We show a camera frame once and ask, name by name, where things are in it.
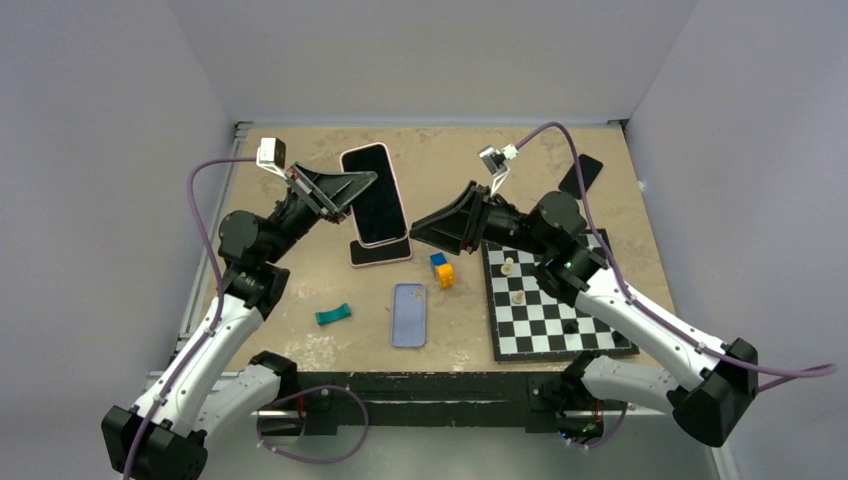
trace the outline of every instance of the chess piece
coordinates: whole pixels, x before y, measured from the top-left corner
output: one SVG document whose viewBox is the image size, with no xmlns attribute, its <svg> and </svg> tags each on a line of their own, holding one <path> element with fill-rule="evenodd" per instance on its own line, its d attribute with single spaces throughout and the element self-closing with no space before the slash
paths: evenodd
<svg viewBox="0 0 848 480">
<path fill-rule="evenodd" d="M 508 277 L 510 273 L 512 273 L 512 259 L 507 258 L 503 265 L 501 265 L 501 273 L 504 276 Z"/>
<path fill-rule="evenodd" d="M 566 323 L 562 330 L 565 333 L 577 333 L 579 330 L 577 327 L 577 320 L 572 320 Z"/>
</svg>

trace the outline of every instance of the wooden tabletop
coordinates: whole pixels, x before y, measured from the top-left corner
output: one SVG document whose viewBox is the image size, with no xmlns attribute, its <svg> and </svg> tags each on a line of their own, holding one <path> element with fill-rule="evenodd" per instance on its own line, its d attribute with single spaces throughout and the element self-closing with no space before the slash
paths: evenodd
<svg viewBox="0 0 848 480">
<path fill-rule="evenodd" d="M 477 157 L 486 145 L 503 147 L 521 139 L 523 128 L 252 128 L 241 152 L 255 155 L 259 139 L 278 137 L 287 162 L 339 171 L 339 154 L 372 142 L 385 143 L 409 222 L 454 200 L 469 180 L 489 183 Z M 571 129 L 577 149 L 604 163 L 589 192 L 592 214 L 606 228 L 628 281 L 673 311 L 645 206 L 620 128 Z M 521 150 L 500 192 L 519 210 L 529 211 L 555 190 L 572 164 L 568 146 L 556 130 L 542 133 Z M 252 164 L 240 164 L 225 211 L 268 215 L 285 196 L 285 182 Z M 449 256 L 456 284 L 442 290 L 429 266 L 436 249 L 412 242 L 409 261 L 368 268 L 350 266 L 348 244 L 353 222 L 319 222 L 283 257 L 291 270 L 282 300 L 259 330 L 236 353 L 228 370 L 240 370 L 254 354 L 271 350 L 311 371 L 507 371 L 558 370 L 563 362 L 498 364 L 494 361 L 486 308 L 483 262 L 472 255 Z M 418 349 L 390 344 L 392 291 L 397 283 L 427 287 L 427 342 Z M 207 288 L 205 305 L 214 294 Z M 318 326 L 315 312 L 348 303 L 353 315 Z M 655 365 L 642 353 L 630 361 Z"/>
</svg>

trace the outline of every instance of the black phone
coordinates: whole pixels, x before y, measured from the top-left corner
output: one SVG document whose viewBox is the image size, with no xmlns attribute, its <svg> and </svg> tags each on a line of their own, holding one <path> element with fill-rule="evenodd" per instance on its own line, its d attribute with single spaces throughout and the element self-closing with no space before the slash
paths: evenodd
<svg viewBox="0 0 848 480">
<path fill-rule="evenodd" d="M 406 214 L 386 145 L 372 143 L 348 150 L 340 161 L 345 172 L 377 173 L 377 180 L 351 203 L 359 243 L 374 248 L 407 238 Z"/>
<path fill-rule="evenodd" d="M 595 179 L 598 178 L 598 174 L 601 173 L 601 169 L 604 168 L 604 164 L 589 155 L 580 155 L 577 160 L 580 162 L 580 170 L 583 172 L 583 185 L 588 191 Z M 574 165 L 565 174 L 565 178 L 559 182 L 559 191 L 565 192 L 578 200 L 583 198 L 583 195 L 580 194 L 580 184 L 577 183 L 577 168 Z"/>
<path fill-rule="evenodd" d="M 365 248 L 356 240 L 350 242 L 350 265 L 354 268 L 399 262 L 410 258 L 412 258 L 412 246 L 408 238 L 374 248 Z"/>
</svg>

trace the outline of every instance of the gray floor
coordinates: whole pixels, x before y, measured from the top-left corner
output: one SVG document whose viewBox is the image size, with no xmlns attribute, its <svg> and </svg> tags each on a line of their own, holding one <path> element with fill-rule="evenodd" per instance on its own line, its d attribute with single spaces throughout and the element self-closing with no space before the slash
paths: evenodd
<svg viewBox="0 0 848 480">
<path fill-rule="evenodd" d="M 614 418 L 606 421 L 611 425 Z M 338 455 L 359 433 L 343 428 L 338 437 L 301 438 L 288 448 L 313 456 Z M 372 428 L 356 455 L 331 466 L 300 464 L 257 449 L 256 443 L 252 422 L 236 427 L 218 451 L 210 452 L 203 479 L 719 478 L 711 450 L 660 415 L 628 418 L 615 440 L 588 455 L 566 449 L 556 436 L 526 435 L 520 429 Z"/>
</svg>

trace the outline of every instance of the chessboard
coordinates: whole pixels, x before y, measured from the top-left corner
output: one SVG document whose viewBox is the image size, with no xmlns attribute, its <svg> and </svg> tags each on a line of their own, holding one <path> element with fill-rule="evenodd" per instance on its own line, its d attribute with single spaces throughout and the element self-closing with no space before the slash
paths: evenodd
<svg viewBox="0 0 848 480">
<path fill-rule="evenodd" d="M 609 246 L 606 231 L 599 232 Z M 600 247 L 591 232 L 580 238 L 583 245 Z M 489 242 L 481 250 L 495 361 L 568 360 L 584 350 L 610 356 L 639 353 L 621 333 L 543 292 L 533 276 L 540 257 Z M 501 266 L 507 258 L 513 267 L 505 276 Z M 517 304 L 513 297 L 519 290 L 524 301 Z"/>
</svg>

